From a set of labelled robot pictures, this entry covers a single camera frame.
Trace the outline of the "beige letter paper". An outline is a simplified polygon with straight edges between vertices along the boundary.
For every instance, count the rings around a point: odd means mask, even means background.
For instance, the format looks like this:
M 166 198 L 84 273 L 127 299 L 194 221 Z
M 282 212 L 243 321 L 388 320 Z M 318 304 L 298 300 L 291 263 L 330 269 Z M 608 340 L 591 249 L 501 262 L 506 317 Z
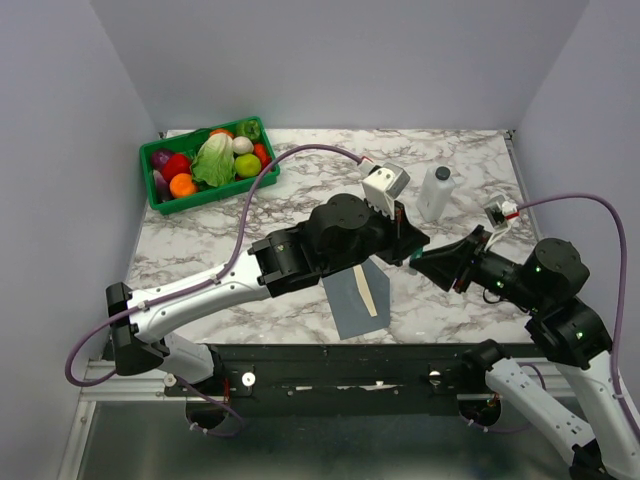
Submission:
M 353 272 L 357 290 L 369 316 L 372 318 L 377 317 L 377 308 L 363 267 L 361 265 L 356 265 L 353 267 Z

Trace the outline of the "grey envelope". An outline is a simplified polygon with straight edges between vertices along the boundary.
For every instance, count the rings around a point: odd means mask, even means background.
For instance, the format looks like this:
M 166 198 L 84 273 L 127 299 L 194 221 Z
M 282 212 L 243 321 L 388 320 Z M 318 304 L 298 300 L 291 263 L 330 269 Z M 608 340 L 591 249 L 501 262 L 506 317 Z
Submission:
M 391 323 L 389 277 L 372 260 L 365 261 L 361 266 L 375 301 L 377 317 L 370 317 L 364 306 L 356 287 L 353 268 L 322 281 L 341 340 L 386 329 Z

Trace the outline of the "green white glue stick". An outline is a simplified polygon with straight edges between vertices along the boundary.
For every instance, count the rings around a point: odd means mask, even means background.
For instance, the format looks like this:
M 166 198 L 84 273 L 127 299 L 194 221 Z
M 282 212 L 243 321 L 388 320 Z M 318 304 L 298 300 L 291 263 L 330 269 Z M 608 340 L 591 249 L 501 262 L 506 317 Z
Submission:
M 423 257 L 423 254 L 424 254 L 423 248 L 417 249 L 415 252 L 413 252 L 409 259 L 409 266 L 412 266 L 412 264 L 415 261 L 421 259 Z

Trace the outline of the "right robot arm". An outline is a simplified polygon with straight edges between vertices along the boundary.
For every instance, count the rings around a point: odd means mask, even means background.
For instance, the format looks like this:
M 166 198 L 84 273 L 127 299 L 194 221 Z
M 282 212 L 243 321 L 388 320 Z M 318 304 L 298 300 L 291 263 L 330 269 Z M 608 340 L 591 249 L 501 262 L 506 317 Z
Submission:
M 477 227 L 410 266 L 445 291 L 463 293 L 475 283 L 528 313 L 526 330 L 584 415 L 565 408 L 493 340 L 463 355 L 462 384 L 474 392 L 488 387 L 506 399 L 555 447 L 572 478 L 638 478 L 639 438 L 630 425 L 638 412 L 621 406 L 623 383 L 610 370 L 613 341 L 600 316 L 578 297 L 590 275 L 580 254 L 567 241 L 547 238 L 516 264 L 488 245 L 488 232 Z

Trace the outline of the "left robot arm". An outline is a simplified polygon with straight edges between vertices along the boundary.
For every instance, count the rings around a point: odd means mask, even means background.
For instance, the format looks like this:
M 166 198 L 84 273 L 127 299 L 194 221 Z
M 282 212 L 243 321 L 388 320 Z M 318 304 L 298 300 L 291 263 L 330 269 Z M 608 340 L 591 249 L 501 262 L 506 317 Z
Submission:
M 164 286 L 133 290 L 119 282 L 106 290 L 115 372 L 133 376 L 159 369 L 201 395 L 222 380 L 213 348 L 177 329 L 207 315 L 315 286 L 372 256 L 399 266 L 429 237 L 395 202 L 387 216 L 351 194 L 314 208 L 305 221 L 254 242 L 234 261 Z

